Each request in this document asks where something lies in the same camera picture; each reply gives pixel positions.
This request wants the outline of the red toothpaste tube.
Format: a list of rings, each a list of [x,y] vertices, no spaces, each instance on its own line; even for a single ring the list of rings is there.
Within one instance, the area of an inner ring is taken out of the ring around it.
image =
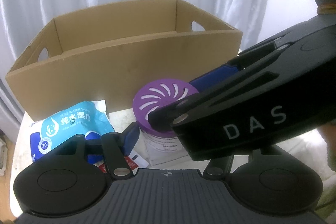
[[[121,160],[114,162],[112,165],[106,165],[104,160],[96,163],[96,166],[103,173],[116,174],[119,170],[121,173],[127,171],[134,171],[140,167],[140,165],[133,160],[130,156],[123,156]]]

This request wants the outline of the purple lid air freshener jar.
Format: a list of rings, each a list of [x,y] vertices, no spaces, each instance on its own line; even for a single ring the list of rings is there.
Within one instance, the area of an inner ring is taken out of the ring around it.
[[[132,109],[149,147],[165,153],[183,150],[171,128],[174,117],[170,105],[197,92],[194,86],[178,79],[159,79],[140,88],[133,98]]]

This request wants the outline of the white flat box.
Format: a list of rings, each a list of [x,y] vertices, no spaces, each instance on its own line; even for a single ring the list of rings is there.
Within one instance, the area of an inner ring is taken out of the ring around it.
[[[126,109],[108,114],[117,132],[122,132],[135,121],[133,110]],[[152,137],[142,131],[134,150],[154,169],[199,169],[204,171],[209,161],[193,161],[177,138]]]

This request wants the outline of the blue wet wipes pack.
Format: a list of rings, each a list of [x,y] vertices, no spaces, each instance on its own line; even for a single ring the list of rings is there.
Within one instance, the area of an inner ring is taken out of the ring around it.
[[[30,127],[30,151],[35,162],[75,135],[98,139],[114,132],[106,114],[105,100],[83,101]]]

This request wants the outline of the brown cardboard box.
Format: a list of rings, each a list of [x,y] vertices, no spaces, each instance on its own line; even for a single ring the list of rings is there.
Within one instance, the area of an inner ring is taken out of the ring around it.
[[[193,80],[234,58],[242,32],[183,0],[109,3],[53,18],[6,75],[34,121],[82,101],[131,107],[145,84]]]

